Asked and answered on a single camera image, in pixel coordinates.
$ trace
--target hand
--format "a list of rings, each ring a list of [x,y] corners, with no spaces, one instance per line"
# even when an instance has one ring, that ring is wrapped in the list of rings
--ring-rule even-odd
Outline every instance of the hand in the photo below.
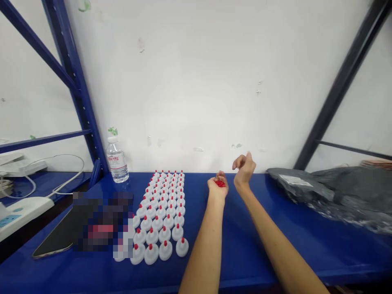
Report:
[[[225,187],[219,187],[215,182],[221,180],[225,183]],[[229,184],[227,183],[226,175],[223,171],[216,173],[215,178],[210,178],[207,181],[209,188],[209,197],[217,197],[220,199],[225,199],[227,193],[229,192]]]
[[[238,188],[249,186],[249,180],[256,168],[256,163],[252,159],[252,154],[248,152],[246,156],[240,155],[233,162],[232,169],[235,170],[236,168],[238,168],[238,173],[234,178],[234,185],[237,190]]]

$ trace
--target white cable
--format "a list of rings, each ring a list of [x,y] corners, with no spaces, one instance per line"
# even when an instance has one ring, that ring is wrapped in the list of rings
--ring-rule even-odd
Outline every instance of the white cable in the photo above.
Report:
[[[74,156],[74,157],[79,158],[79,159],[82,161],[82,168],[80,169],[80,171],[79,171],[76,175],[74,175],[74,176],[73,176],[72,178],[70,178],[68,181],[66,181],[66,182],[62,183],[60,186],[57,186],[56,188],[54,188],[54,189],[52,190],[52,193],[46,196],[47,198],[53,196],[54,194],[59,194],[59,195],[69,195],[69,194],[72,194],[72,193],[60,193],[60,192],[58,192],[58,191],[60,191],[64,186],[66,186],[67,184],[69,184],[70,182],[72,182],[75,178],[77,178],[77,177],[83,172],[83,168],[85,167],[85,161],[84,161],[81,157],[79,157],[79,156],[77,156],[77,155],[74,155],[74,154],[58,154],[58,155],[55,155],[55,156],[51,156],[51,157],[46,157],[46,158],[38,159],[38,160],[36,160],[36,161],[33,161],[33,162],[29,163],[29,164],[26,166],[26,167],[28,167],[29,165],[31,165],[31,164],[33,164],[33,163],[36,163],[36,162],[38,162],[38,161],[45,160],[45,159],[49,159],[49,158],[55,158],[55,157],[57,157],[57,156],[63,156],[63,155],[69,155],[69,156]],[[9,198],[13,198],[13,199],[22,199],[22,198],[26,198],[27,196],[30,196],[31,194],[33,194],[33,193],[35,192],[37,186],[36,186],[35,182],[34,182],[32,179],[29,178],[29,176],[25,176],[25,177],[26,177],[26,178],[32,183],[32,185],[33,185],[32,191],[31,191],[30,193],[28,193],[27,195],[22,196],[22,197],[14,197],[14,196],[8,195],[7,193],[5,193],[5,191],[3,190],[3,187],[2,187],[1,185],[0,185],[0,192],[1,192],[3,195],[5,195],[5,196],[7,196],[7,197],[9,197]]]

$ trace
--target black metal frame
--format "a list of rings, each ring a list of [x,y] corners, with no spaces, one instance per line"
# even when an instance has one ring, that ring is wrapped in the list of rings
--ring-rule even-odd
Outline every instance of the black metal frame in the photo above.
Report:
[[[319,144],[392,160],[392,156],[389,155],[322,141],[325,131],[338,110],[340,103],[372,46],[373,41],[387,19],[391,8],[392,0],[373,1],[342,66],[340,67],[327,99],[324,102],[323,108],[306,139],[305,145],[294,165],[294,169],[304,170]]]

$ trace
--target blue metal upright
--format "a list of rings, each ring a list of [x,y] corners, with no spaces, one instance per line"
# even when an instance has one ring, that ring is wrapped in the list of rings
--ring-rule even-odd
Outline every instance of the blue metal upright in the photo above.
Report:
[[[1,145],[0,153],[76,136],[84,136],[91,160],[94,162],[95,179],[99,180],[102,173],[97,174],[97,164],[100,165],[100,169],[105,174],[109,172],[109,168],[106,161],[105,149],[102,145],[98,125],[95,120],[87,84],[83,75],[82,65],[73,39],[74,37],[72,35],[67,10],[63,0],[42,0],[42,4],[62,65],[57,62],[56,58],[45,47],[43,42],[9,0],[0,0],[0,11],[69,88],[82,131]]]

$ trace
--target water bottle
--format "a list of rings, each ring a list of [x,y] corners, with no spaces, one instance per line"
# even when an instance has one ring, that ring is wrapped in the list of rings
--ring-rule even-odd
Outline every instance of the water bottle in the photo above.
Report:
[[[120,149],[117,136],[108,137],[109,146],[106,149],[107,159],[111,176],[115,183],[122,183],[128,180],[128,167],[125,163],[124,152]]]

